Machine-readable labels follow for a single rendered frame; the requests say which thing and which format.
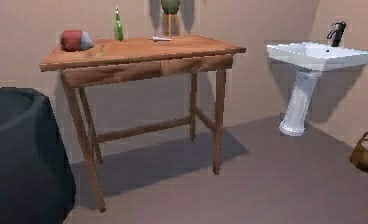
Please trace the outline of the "large black plastic trash can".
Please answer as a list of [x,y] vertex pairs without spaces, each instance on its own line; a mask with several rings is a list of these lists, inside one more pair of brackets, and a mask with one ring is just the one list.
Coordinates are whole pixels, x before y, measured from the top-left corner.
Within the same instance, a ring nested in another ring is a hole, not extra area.
[[76,185],[49,98],[0,88],[0,224],[62,224]]

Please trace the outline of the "brown wooden table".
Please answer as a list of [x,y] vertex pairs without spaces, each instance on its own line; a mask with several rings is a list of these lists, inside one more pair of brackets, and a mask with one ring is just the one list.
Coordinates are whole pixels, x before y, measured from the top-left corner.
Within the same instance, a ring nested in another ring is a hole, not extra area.
[[[201,35],[174,36],[169,41],[147,37],[119,41],[101,39],[85,51],[66,52],[55,47],[40,63],[43,72],[60,75],[70,114],[83,157],[88,165],[91,186],[100,212],[106,210],[95,164],[102,161],[99,145],[108,141],[188,125],[195,137],[196,122],[203,124],[214,137],[213,173],[220,172],[226,71],[233,66],[233,56],[246,49]],[[196,104],[197,77],[200,72],[216,73],[215,115],[208,118]],[[191,75],[189,114],[182,118],[98,134],[90,111],[85,88],[103,84]]]

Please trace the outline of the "green bottle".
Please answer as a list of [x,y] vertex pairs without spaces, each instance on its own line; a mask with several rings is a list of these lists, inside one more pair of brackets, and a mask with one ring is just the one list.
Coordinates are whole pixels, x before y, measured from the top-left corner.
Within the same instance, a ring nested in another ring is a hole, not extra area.
[[115,6],[115,23],[116,23],[116,39],[119,41],[123,41],[123,29],[122,23],[119,15],[119,8]]

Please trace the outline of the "black faucet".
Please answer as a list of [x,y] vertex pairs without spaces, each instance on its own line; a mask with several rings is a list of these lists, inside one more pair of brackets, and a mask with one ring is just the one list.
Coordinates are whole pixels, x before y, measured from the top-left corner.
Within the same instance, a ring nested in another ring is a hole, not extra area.
[[345,21],[341,21],[334,22],[331,24],[331,26],[333,27],[333,29],[328,33],[327,39],[332,41],[332,47],[338,47],[340,45],[347,24]]

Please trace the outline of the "brown wicker basket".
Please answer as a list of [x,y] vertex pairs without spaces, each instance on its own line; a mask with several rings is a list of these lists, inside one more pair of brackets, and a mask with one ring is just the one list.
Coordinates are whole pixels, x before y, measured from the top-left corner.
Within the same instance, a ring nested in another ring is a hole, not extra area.
[[350,162],[357,169],[368,173],[368,131],[358,140],[350,156]]

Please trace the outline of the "white pedestal sink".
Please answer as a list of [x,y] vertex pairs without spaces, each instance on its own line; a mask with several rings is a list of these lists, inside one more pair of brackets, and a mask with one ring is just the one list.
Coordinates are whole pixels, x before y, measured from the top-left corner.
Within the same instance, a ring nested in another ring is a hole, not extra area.
[[268,57],[295,66],[295,83],[279,130],[288,136],[302,136],[312,94],[326,72],[368,63],[368,51],[326,44],[301,42],[267,45]]

